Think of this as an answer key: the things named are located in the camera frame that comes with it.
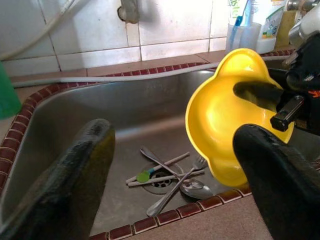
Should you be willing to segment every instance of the green container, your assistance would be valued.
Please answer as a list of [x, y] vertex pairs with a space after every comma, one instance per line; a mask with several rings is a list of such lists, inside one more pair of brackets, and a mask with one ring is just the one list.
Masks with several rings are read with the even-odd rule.
[[0, 62], [0, 119], [11, 117], [17, 114], [20, 109], [19, 98]]

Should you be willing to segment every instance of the sink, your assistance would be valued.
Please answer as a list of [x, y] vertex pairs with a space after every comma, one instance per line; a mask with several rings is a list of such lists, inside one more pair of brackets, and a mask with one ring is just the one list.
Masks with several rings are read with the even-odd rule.
[[[91, 235], [144, 219], [147, 208], [175, 181], [164, 186], [129, 188], [127, 179], [155, 166], [141, 155], [140, 146], [145, 145], [163, 161], [190, 152], [175, 166], [188, 171], [198, 155], [185, 131], [185, 110], [192, 93], [212, 75], [211, 70], [199, 70], [149, 80], [101, 83], [43, 101], [33, 113], [17, 153], [2, 198], [2, 218], [8, 218], [33, 181], [68, 148], [82, 126], [103, 118], [115, 127], [116, 145]], [[320, 155], [318, 136], [295, 129], [290, 142], [309, 161]], [[213, 194], [230, 189], [214, 179], [209, 169], [195, 178], [208, 185]], [[178, 192], [164, 211], [195, 201]]]

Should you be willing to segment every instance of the bottle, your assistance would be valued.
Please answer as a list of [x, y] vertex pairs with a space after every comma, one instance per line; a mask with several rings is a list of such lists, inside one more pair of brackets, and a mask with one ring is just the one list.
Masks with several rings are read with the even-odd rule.
[[21, 103], [0, 62], [0, 119], [11, 117], [19, 112]]
[[252, 0], [252, 21], [261, 24], [255, 51], [259, 54], [274, 50], [286, 0]]

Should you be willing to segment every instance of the red tile edging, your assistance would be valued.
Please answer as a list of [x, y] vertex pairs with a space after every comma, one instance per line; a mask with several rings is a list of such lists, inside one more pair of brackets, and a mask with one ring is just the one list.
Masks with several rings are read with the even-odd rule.
[[[281, 50], [276, 52], [270, 52], [262, 54], [262, 57], [271, 56], [288, 56], [294, 50]], [[118, 77], [118, 76], [139, 76], [169, 72], [177, 69], [184, 69], [194, 66], [208, 64], [207, 62], [191, 62], [178, 65], [170, 65], [164, 67], [155, 67], [148, 69], [141, 69], [136, 71], [121, 72], [115, 74], [109, 74], [105, 77]], [[62, 92], [66, 89], [85, 87], [98, 82], [70, 82], [70, 83], [56, 83], [49, 85], [38, 92], [30, 95], [22, 104], [20, 112], [14, 118], [10, 129], [6, 133], [1, 145], [0, 145], [0, 195], [3, 192], [5, 184], [7, 182], [8, 175], [11, 171], [12, 165], [16, 158], [16, 153], [20, 147], [20, 143], [24, 136], [24, 133], [29, 125], [35, 108], [43, 100]], [[220, 193], [217, 196], [213, 196], [206, 200], [200, 200], [197, 203], [190, 203], [185, 206], [181, 206], [176, 210], [164, 212], [156, 216], [155, 218], [146, 218], [134, 223], [133, 225], [126, 225], [117, 229], [113, 229], [110, 232], [103, 232], [95, 236], [91, 236], [91, 240], [120, 240], [130, 237], [135, 234], [142, 233], [149, 229], [153, 229], [165, 224], [180, 220], [182, 218], [207, 211], [212, 208], [224, 205], [234, 200], [251, 195], [249, 186], [243, 186], [239, 189]]]

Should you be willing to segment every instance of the drain strainer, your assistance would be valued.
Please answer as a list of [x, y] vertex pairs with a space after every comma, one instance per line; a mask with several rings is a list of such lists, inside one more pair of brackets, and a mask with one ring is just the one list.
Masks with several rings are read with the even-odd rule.
[[[150, 168], [153, 168], [155, 165], [154, 164], [149, 164], [147, 166], [145, 166], [142, 171], [144, 170], [148, 170]], [[182, 168], [178, 165], [178, 164], [173, 164], [170, 166], [170, 168], [175, 171], [177, 174], [183, 174], [184, 171], [182, 170]], [[154, 178], [161, 178], [161, 177], [165, 177], [165, 176], [171, 176], [172, 173], [170, 173], [169, 171], [161, 168], [158, 171], [155, 171], [153, 173], [151, 173], [150, 178], [154, 179]], [[143, 185], [143, 188], [152, 193], [152, 194], [160, 194], [160, 195], [164, 195], [167, 192], [169, 192], [171, 189], [174, 188], [174, 186], [177, 184], [178, 180], [175, 179], [169, 179], [169, 180], [165, 180], [165, 181], [160, 181], [160, 182], [154, 182], [148, 185]]]

